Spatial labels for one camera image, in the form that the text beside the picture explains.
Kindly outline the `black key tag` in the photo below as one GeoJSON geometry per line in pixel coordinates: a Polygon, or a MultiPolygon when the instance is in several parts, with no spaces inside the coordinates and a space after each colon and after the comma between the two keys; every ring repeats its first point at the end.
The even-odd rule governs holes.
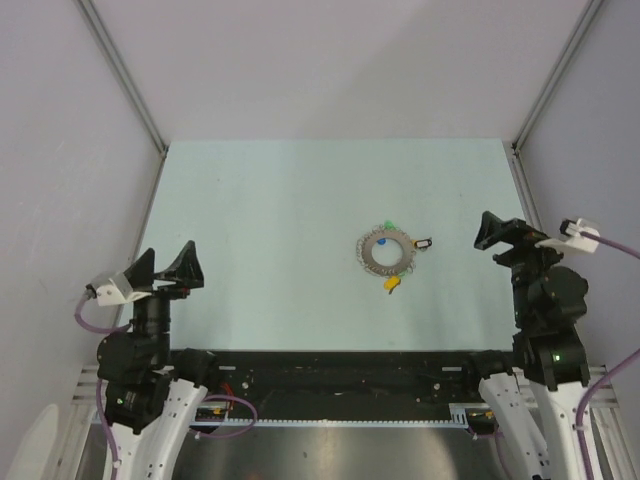
{"type": "Polygon", "coordinates": [[[413,246],[416,250],[426,251],[431,248],[433,245],[433,240],[431,238],[413,240],[413,246]]]}

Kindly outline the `yellow key tag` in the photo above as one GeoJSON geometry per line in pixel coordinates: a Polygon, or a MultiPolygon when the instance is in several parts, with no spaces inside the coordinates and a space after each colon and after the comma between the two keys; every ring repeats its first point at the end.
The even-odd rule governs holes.
{"type": "Polygon", "coordinates": [[[391,276],[384,281],[383,288],[384,290],[391,295],[396,288],[398,288],[402,283],[402,278],[400,276],[391,276]]]}

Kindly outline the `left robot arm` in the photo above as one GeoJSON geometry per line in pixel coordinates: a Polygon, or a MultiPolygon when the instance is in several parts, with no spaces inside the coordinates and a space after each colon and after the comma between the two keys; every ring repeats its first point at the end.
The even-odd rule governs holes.
{"type": "Polygon", "coordinates": [[[109,448],[108,479],[170,478],[190,416],[220,390],[214,354],[170,353],[171,305],[203,285],[196,244],[189,240],[161,271],[149,248],[126,270],[87,287],[101,306],[132,308],[128,324],[105,333],[96,352],[96,406],[109,448]]]}

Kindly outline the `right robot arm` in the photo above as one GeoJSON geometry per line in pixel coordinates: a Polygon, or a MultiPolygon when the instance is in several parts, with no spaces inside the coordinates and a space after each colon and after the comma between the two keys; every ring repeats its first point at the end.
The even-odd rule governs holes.
{"type": "Polygon", "coordinates": [[[564,221],[561,234],[553,238],[486,211],[474,241],[481,251],[509,247],[493,260],[511,273],[517,331],[513,359],[494,351],[474,355],[461,388],[489,405],[523,479],[602,476],[588,417],[591,374],[576,329],[587,313],[589,284],[561,263],[567,255],[594,253],[597,232],[577,219],[564,221]]]}

